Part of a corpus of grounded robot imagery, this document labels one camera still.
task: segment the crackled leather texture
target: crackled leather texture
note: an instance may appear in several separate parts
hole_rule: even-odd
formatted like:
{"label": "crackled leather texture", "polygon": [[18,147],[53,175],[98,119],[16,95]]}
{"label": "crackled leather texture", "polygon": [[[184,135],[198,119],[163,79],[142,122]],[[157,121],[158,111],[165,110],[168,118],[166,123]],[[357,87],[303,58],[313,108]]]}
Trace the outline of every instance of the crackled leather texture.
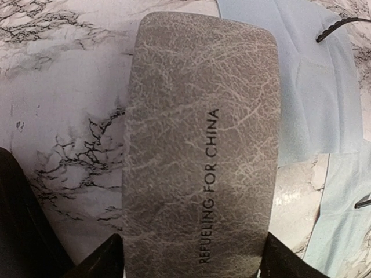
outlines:
{"label": "crackled leather texture", "polygon": [[277,47],[266,30],[146,16],[125,120],[127,278],[253,277],[277,169]]}

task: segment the dark object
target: dark object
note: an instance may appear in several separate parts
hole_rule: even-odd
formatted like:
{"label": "dark object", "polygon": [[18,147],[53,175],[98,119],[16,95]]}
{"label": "dark object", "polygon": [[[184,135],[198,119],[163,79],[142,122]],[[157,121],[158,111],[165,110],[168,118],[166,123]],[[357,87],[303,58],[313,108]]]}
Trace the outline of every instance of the dark object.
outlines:
{"label": "dark object", "polygon": [[21,167],[0,148],[0,278],[58,278],[72,268],[65,278],[122,278],[122,249],[113,235],[74,268]]}
{"label": "dark object", "polygon": [[347,23],[356,22],[356,21],[371,22],[370,19],[360,19],[358,17],[349,17],[347,19],[339,20],[334,25],[331,25],[329,28],[327,28],[326,30],[324,30],[324,32],[322,34],[320,34],[315,41],[316,42],[322,42],[328,35],[330,35],[336,29],[340,28],[341,26],[343,26],[343,25],[345,25]]}
{"label": "dark object", "polygon": [[306,264],[271,233],[265,243],[260,270],[261,278],[328,278]]}
{"label": "dark object", "polygon": [[114,234],[63,278],[122,278],[123,246]]}
{"label": "dark object", "polygon": [[371,200],[367,200],[367,201],[364,201],[364,202],[358,202],[357,204],[355,204],[354,208],[360,209],[361,207],[367,207],[369,205],[371,205]]}

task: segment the eyeglasses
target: eyeglasses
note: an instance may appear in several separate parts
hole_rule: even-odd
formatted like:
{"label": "eyeglasses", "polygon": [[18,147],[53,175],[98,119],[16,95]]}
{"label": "eyeglasses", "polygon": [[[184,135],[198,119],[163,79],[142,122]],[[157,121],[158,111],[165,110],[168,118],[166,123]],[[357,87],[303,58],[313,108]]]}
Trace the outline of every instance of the eyeglasses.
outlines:
{"label": "eyeglasses", "polygon": [[333,31],[336,29],[340,28],[341,26],[350,23],[350,22],[356,22],[356,21],[362,21],[362,22],[371,22],[370,19],[360,19],[359,17],[349,17],[347,19],[342,19],[336,22],[334,25],[331,25],[329,28],[324,30],[322,34],[320,34],[317,39],[315,40],[316,42],[320,43],[322,42],[328,35],[330,35]]}

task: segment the light blue cloth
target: light blue cloth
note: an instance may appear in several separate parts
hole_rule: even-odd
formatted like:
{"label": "light blue cloth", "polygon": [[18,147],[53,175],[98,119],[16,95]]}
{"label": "light blue cloth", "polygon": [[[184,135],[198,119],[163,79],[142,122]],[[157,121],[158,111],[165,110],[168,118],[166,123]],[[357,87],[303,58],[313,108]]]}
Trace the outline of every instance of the light blue cloth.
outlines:
{"label": "light blue cloth", "polygon": [[346,28],[315,38],[339,19],[306,0],[217,0],[221,17],[267,29],[278,44],[282,114],[279,166],[317,153],[359,152],[357,72]]}
{"label": "light blue cloth", "polygon": [[370,193],[371,142],[363,142],[361,153],[330,155],[320,216],[304,256],[309,265],[333,278],[356,254],[371,227],[371,206],[354,205]]}

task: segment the marble surface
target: marble surface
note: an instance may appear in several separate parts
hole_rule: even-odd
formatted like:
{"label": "marble surface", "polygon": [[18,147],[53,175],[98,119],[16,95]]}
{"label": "marble surface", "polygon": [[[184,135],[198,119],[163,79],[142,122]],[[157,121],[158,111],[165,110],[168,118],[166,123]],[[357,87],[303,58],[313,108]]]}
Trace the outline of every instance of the marble surface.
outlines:
{"label": "marble surface", "polygon": [[[371,17],[368,0],[315,0]],[[218,16],[214,0],[0,0],[0,145],[25,170],[75,262],[121,227],[123,120],[139,21],[176,10]],[[371,140],[371,24],[348,27]],[[318,213],[327,155],[278,170],[271,232],[303,255]],[[344,275],[371,268],[369,243]]]}

